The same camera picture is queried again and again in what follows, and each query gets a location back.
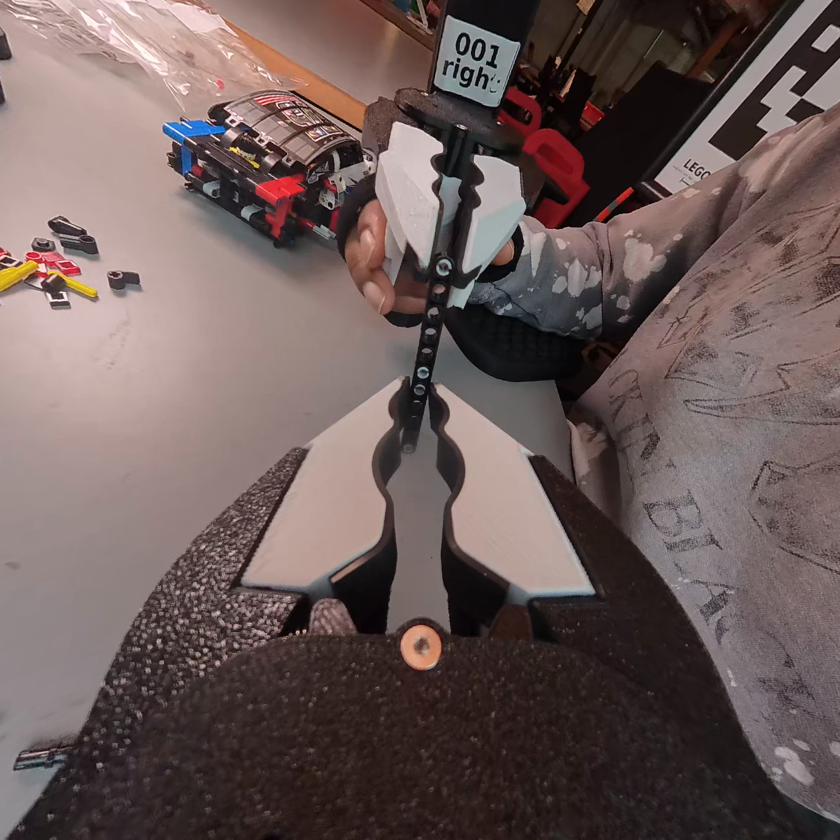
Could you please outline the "grey table with wooden edge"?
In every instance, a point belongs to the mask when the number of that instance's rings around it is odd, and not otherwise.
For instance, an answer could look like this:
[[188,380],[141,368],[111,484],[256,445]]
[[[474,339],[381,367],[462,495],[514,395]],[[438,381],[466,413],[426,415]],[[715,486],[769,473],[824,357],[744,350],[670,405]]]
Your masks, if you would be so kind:
[[390,2],[212,1],[208,5],[274,74],[359,130],[367,106],[402,88],[425,89],[429,35]]

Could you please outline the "person's right hand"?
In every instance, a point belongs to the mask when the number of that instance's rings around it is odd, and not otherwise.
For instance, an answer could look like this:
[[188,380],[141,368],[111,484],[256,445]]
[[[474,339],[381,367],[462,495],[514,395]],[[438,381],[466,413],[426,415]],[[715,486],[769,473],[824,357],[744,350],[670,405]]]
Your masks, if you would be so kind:
[[413,264],[403,263],[395,283],[384,271],[386,217],[377,199],[362,209],[345,242],[344,259],[359,293],[374,312],[423,314],[426,283],[415,277]]

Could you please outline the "pile of blue black pins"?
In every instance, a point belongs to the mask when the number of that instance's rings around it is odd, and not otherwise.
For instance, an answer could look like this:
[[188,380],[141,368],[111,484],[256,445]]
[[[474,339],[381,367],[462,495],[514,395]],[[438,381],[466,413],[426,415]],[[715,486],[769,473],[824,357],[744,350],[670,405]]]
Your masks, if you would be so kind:
[[22,750],[14,760],[13,772],[59,768],[68,761],[75,747],[74,742],[56,742]]

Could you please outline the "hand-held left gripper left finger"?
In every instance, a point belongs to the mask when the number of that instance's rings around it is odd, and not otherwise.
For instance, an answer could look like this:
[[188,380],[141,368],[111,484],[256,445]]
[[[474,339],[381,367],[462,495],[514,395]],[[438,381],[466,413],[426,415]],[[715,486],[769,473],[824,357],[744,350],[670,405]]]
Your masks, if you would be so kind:
[[305,447],[240,575],[243,587],[336,599],[362,634],[384,634],[396,572],[386,487],[401,463],[403,378]]

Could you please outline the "black perforated brick beam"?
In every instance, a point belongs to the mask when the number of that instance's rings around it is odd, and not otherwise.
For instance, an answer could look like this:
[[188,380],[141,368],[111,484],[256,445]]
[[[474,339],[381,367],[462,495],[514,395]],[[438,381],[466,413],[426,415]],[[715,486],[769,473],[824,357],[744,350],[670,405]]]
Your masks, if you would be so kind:
[[452,258],[446,253],[434,255],[428,270],[427,297],[411,377],[411,393],[407,397],[406,415],[402,422],[401,449],[405,455],[411,455],[417,449],[454,278]]

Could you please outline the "black patterned tag board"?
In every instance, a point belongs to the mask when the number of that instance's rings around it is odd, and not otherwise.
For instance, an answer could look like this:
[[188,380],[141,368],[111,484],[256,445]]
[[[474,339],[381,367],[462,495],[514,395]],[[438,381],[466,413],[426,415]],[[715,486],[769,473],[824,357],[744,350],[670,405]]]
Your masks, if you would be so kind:
[[839,2],[785,2],[637,191],[647,203],[696,186],[764,137],[839,101]]

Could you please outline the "brick race car model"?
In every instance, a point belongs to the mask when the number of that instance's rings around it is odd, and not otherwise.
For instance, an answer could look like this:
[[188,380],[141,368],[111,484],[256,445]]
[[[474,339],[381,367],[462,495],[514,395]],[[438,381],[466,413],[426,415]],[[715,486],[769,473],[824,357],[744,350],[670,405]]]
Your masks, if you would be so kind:
[[302,232],[334,240],[340,209],[375,171],[343,123],[298,94],[255,91],[214,104],[205,119],[165,122],[169,166],[185,187],[278,248]]

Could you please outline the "person's right forearm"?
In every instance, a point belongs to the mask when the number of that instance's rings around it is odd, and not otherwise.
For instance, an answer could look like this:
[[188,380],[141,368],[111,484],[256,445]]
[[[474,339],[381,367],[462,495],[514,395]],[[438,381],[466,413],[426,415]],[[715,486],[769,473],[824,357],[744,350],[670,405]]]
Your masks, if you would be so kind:
[[691,274],[735,277],[792,215],[838,199],[838,106],[766,136],[698,185],[606,223],[549,229],[525,216],[512,255],[469,304],[576,339],[631,334]]

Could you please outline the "red tote bag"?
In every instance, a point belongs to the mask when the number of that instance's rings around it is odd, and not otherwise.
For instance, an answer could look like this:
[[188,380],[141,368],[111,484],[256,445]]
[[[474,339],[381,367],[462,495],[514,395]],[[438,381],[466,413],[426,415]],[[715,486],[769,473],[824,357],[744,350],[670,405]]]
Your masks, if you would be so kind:
[[542,111],[535,98],[516,87],[509,87],[497,118],[500,123],[511,126],[528,138],[540,129]]
[[532,215],[546,228],[561,228],[590,191],[584,179],[583,156],[554,129],[539,129],[531,134],[523,150],[535,158],[541,170],[569,197],[567,204],[544,197],[532,210]]

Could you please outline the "grey desk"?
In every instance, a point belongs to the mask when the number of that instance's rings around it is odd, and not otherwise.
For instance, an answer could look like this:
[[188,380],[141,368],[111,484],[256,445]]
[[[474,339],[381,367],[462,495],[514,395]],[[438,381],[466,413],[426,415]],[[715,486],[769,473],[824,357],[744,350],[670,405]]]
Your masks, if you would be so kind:
[[65,215],[98,300],[2,295],[2,838],[76,734],[164,572],[289,449],[408,375],[417,330],[379,317],[319,236],[275,249],[188,192],[138,67],[78,56],[2,10],[2,246]]

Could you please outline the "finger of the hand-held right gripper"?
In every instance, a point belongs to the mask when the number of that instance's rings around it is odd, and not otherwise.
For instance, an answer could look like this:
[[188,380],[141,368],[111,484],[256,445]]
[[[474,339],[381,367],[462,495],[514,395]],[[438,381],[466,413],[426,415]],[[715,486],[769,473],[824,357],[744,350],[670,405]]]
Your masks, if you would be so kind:
[[513,236],[526,202],[519,168],[484,154],[472,156],[458,195],[451,245],[456,268],[451,305],[463,308],[478,276]]
[[407,250],[427,270],[448,246],[445,204],[440,197],[440,162],[445,147],[435,137],[404,122],[394,122],[386,150],[380,153],[375,195],[385,214],[383,270],[395,285]]

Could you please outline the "heap of clear plastic bags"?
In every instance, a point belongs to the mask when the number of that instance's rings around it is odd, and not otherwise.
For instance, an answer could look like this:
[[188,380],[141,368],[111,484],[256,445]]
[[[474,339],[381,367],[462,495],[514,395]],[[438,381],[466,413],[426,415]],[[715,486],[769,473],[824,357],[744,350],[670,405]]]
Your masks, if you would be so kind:
[[184,112],[308,85],[299,75],[270,71],[205,2],[6,1],[2,9],[79,55],[140,67]]

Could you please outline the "pile of yellow red black parts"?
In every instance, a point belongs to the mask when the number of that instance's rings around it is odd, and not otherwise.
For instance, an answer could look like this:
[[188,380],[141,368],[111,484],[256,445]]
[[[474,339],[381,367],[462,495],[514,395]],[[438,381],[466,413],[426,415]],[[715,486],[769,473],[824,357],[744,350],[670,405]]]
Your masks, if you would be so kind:
[[98,266],[97,239],[85,227],[58,215],[47,222],[49,235],[34,237],[28,251],[19,255],[1,250],[2,299],[20,291],[37,292],[52,311],[65,311],[72,303],[97,302],[97,282],[87,260]]

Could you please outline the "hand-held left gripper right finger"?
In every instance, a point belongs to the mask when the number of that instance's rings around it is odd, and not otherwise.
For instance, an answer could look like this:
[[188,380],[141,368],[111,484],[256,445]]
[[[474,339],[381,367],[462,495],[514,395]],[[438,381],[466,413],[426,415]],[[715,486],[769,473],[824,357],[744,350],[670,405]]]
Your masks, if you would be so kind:
[[538,476],[545,459],[446,386],[433,385],[429,418],[449,489],[440,563],[451,632],[478,636],[509,605],[595,598]]

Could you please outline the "black office chair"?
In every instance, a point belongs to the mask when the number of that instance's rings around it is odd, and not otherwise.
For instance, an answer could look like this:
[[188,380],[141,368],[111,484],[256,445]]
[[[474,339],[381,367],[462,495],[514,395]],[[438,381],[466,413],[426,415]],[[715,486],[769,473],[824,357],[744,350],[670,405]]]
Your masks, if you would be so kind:
[[523,194],[526,198],[527,207],[534,208],[544,198],[560,204],[567,204],[569,197],[549,178],[539,167],[534,157],[523,154],[519,159],[522,175]]

